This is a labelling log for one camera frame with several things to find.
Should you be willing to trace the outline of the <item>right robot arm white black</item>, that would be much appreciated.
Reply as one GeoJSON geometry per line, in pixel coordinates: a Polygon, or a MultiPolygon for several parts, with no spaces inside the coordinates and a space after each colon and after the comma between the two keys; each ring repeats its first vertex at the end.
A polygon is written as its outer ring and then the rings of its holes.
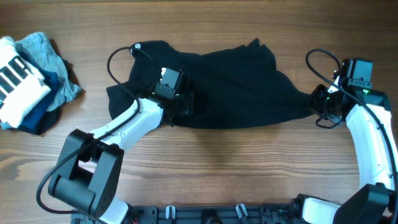
{"type": "Polygon", "coordinates": [[[386,94],[349,86],[319,86],[309,102],[320,116],[340,115],[353,138],[359,190],[338,204],[308,195],[292,201],[292,216],[304,223],[397,223],[397,149],[386,94]]]}

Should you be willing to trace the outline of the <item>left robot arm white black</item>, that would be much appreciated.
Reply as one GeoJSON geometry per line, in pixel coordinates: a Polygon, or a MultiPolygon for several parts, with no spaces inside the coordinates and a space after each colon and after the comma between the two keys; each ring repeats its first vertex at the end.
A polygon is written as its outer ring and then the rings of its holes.
{"type": "Polygon", "coordinates": [[[132,223],[131,206],[116,196],[125,153],[148,132],[178,115],[191,114],[193,92],[156,90],[105,126],[79,129],[66,138],[57,164],[41,181],[55,199],[99,223],[132,223]]]}

